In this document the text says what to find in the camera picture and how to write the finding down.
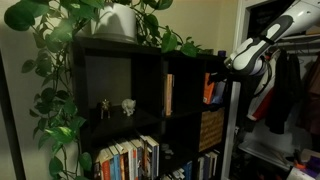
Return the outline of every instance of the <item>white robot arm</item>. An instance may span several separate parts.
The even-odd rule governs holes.
[[[320,0],[296,0],[257,38],[244,41],[224,63],[234,74],[264,73],[265,63],[260,56],[279,39],[302,32],[320,20]]]

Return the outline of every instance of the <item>metal pole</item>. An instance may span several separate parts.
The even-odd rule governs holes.
[[[17,180],[25,180],[26,175],[23,168],[20,145],[18,141],[16,124],[14,121],[11,101],[9,96],[9,89],[4,71],[2,56],[0,52],[0,105],[3,114],[3,120],[8,136],[13,167]]]

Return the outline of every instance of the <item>white pot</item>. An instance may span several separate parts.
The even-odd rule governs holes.
[[[91,21],[93,37],[113,41],[136,43],[135,12],[128,6],[106,3],[99,10],[99,21]]]

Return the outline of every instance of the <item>wicker basket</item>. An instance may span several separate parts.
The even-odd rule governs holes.
[[[202,113],[199,152],[206,150],[222,140],[224,108]]]

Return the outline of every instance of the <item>houseplant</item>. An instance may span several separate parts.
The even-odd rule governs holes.
[[[142,45],[159,47],[169,52],[181,47],[181,51],[195,56],[198,47],[190,38],[186,43],[177,40],[177,34],[169,27],[161,27],[152,13],[146,13],[147,6],[154,10],[169,8],[172,0],[143,0],[133,4],[127,0],[114,1],[130,6],[137,13],[138,38]],[[33,30],[39,49],[35,59],[25,61],[22,73],[32,70],[43,78],[42,91],[34,97],[35,106],[29,110],[38,121],[34,134],[41,134],[38,147],[51,143],[52,157],[49,172],[53,179],[85,179],[78,175],[78,166],[90,171],[92,159],[89,153],[80,151],[79,130],[85,119],[78,115],[77,106],[70,86],[72,68],[69,51],[74,36],[95,19],[96,10],[104,7],[104,0],[21,0],[9,7],[4,15],[5,23],[17,31]],[[161,37],[159,28],[165,30]],[[67,166],[67,145],[78,146],[75,169]]]

